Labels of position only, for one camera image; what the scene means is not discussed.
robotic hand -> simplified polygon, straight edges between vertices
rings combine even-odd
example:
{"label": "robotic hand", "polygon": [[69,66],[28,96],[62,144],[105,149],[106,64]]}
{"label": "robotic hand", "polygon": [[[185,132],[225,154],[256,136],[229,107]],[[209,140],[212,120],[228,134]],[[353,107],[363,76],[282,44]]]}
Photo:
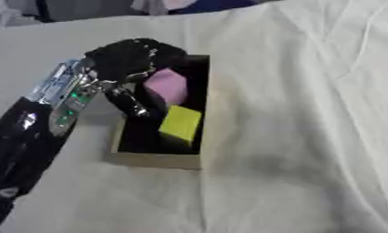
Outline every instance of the robotic hand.
{"label": "robotic hand", "polygon": [[79,114],[99,93],[128,117],[150,117],[127,89],[186,53],[152,39],[128,39],[60,64],[0,118],[0,224],[51,165]]}

foam cube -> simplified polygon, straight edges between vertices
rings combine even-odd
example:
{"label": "foam cube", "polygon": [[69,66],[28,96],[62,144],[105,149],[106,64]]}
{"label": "foam cube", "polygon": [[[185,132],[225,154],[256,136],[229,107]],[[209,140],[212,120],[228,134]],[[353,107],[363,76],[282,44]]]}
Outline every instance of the foam cube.
{"label": "foam cube", "polygon": [[153,102],[162,110],[180,105],[188,95],[187,79],[172,71],[162,69],[149,78],[143,85]]}
{"label": "foam cube", "polygon": [[191,147],[200,120],[201,113],[198,111],[182,106],[171,106],[159,132],[174,143]]}

black cable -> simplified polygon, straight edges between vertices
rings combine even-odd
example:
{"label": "black cable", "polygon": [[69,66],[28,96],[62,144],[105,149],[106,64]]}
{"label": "black cable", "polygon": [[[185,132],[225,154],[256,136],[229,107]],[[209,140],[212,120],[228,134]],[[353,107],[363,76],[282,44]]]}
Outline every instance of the black cable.
{"label": "black cable", "polygon": [[46,3],[46,0],[36,0],[36,8],[38,9],[39,13],[39,21],[43,23],[55,22],[55,20],[53,20],[51,18],[51,15],[49,14],[48,4]]}

white tablecloth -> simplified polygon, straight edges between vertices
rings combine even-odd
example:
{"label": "white tablecloth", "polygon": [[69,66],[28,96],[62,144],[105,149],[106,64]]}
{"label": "white tablecloth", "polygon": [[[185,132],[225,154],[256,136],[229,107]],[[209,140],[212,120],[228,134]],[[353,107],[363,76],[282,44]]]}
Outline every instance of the white tablecloth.
{"label": "white tablecloth", "polygon": [[102,97],[1,232],[388,232],[388,1],[0,29],[0,116],[57,63],[139,36],[211,55],[203,171],[102,161]]}

yellow block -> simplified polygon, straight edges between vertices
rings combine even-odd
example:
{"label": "yellow block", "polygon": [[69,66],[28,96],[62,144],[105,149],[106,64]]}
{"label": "yellow block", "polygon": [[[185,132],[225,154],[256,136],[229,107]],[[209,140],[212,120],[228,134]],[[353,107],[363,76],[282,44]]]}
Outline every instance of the yellow block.
{"label": "yellow block", "polygon": [[184,140],[191,146],[196,135],[201,113],[182,106],[171,106],[160,127],[160,132]]}

